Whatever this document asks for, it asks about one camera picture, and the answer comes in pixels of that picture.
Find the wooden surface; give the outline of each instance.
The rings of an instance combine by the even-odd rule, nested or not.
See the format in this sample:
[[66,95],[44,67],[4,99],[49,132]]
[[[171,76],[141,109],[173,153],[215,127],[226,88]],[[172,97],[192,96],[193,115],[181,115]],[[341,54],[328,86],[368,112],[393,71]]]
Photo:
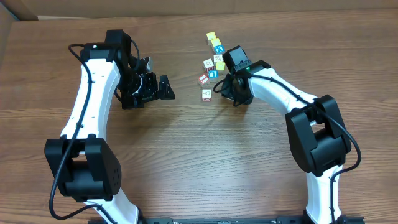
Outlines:
[[[340,207],[367,223],[396,223],[398,206],[398,10],[147,17],[12,25],[0,74],[0,222],[61,223],[50,217],[53,176],[44,157],[73,108],[80,64],[72,43],[103,42],[124,29],[167,74],[176,100],[122,110],[114,100],[108,144],[122,187],[148,217],[264,218],[299,215],[305,174],[293,160],[284,118],[254,100],[234,108],[197,77],[212,57],[206,33],[240,44],[299,89],[336,98],[363,162],[341,176]],[[347,166],[356,159],[348,155]],[[82,206],[56,195],[65,215]],[[85,212],[67,223],[98,218]]]

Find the stack of blocks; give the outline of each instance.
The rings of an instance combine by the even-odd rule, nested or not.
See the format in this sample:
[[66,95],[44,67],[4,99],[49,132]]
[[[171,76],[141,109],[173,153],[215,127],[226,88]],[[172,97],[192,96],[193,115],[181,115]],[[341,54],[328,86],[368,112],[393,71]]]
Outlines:
[[221,44],[220,39],[216,37],[216,34],[214,32],[207,33],[206,35],[208,45],[211,46],[211,49],[214,51],[215,54],[213,56],[213,60],[209,58],[203,61],[203,68],[205,69],[205,73],[198,78],[198,83],[200,84],[200,86],[202,86],[202,88],[211,88],[211,86],[214,85],[216,82],[224,79],[228,71],[225,66],[225,62],[223,61],[222,55],[222,53],[225,52],[225,49],[224,46]]

